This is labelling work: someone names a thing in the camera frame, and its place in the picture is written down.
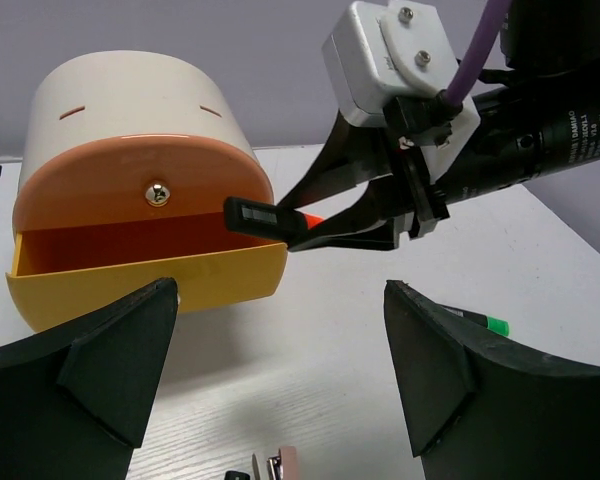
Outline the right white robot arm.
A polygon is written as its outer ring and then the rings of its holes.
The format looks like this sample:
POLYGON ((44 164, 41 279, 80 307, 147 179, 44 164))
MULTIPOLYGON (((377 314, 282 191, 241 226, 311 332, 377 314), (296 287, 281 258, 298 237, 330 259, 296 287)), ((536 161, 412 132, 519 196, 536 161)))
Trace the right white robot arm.
POLYGON ((393 250, 453 203, 600 160, 600 1, 490 1, 462 57, 435 7, 356 1, 323 57, 339 112, 280 207, 365 190, 292 251, 393 250))

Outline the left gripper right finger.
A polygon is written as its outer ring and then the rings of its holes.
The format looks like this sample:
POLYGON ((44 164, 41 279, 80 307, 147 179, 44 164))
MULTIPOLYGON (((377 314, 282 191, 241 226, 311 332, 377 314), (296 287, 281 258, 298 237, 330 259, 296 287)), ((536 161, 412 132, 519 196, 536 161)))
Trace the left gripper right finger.
POLYGON ((404 282, 384 320, 412 454, 429 479, 600 479, 600 367, 438 306, 404 282))

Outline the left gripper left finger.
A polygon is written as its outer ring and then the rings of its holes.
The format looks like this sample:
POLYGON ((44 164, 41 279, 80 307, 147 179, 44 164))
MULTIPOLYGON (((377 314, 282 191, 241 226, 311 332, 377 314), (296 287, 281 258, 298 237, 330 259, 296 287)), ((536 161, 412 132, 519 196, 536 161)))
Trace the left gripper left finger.
POLYGON ((123 479, 141 447, 178 310, 158 279, 0 347, 0 479, 123 479))

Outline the yellow container drawer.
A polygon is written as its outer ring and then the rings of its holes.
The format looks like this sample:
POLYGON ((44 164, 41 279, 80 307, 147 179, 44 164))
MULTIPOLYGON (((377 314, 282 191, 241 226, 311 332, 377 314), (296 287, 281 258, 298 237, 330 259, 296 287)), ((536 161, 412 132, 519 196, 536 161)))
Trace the yellow container drawer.
POLYGON ((189 313, 275 293, 284 244, 232 233, 220 213, 19 233, 6 275, 36 332, 95 311, 159 278, 189 313))

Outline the orange container drawer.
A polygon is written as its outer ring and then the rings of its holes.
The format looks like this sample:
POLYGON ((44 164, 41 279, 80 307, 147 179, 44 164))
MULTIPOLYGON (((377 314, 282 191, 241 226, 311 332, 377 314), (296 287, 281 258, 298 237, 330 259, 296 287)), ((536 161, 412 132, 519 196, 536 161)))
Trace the orange container drawer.
POLYGON ((13 229, 217 213, 230 196, 272 201, 269 178, 252 154, 201 136, 114 137, 72 148, 37 169, 19 189, 13 229))

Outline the orange cap black highlighter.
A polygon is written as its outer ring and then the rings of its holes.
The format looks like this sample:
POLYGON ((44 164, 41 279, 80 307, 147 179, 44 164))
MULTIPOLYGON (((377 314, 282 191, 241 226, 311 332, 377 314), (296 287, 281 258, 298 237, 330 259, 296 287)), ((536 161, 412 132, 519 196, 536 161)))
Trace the orange cap black highlighter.
POLYGON ((229 231, 281 242, 288 242, 323 221, 315 215, 238 197, 228 197, 223 209, 229 231))

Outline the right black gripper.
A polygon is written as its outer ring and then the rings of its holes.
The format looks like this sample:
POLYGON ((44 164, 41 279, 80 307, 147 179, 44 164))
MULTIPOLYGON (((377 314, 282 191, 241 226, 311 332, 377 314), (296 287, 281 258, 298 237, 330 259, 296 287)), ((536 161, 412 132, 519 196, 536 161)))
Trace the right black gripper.
POLYGON ((384 107, 389 131, 415 142, 415 151, 405 154, 397 168, 397 180, 373 180, 390 171, 385 131, 353 126, 338 113, 318 156, 277 205, 300 208, 373 181, 352 206, 290 240, 288 251, 395 250, 400 232, 412 238, 424 234, 415 218, 418 202, 427 203, 430 220, 436 223, 449 217, 451 203, 538 176, 544 134, 532 118, 535 100, 517 94, 481 94, 474 101, 480 125, 438 180, 425 165, 424 148, 439 148, 457 133, 451 122, 462 113, 440 94, 432 99, 398 97, 384 107), (406 197, 400 187, 406 189, 406 197))

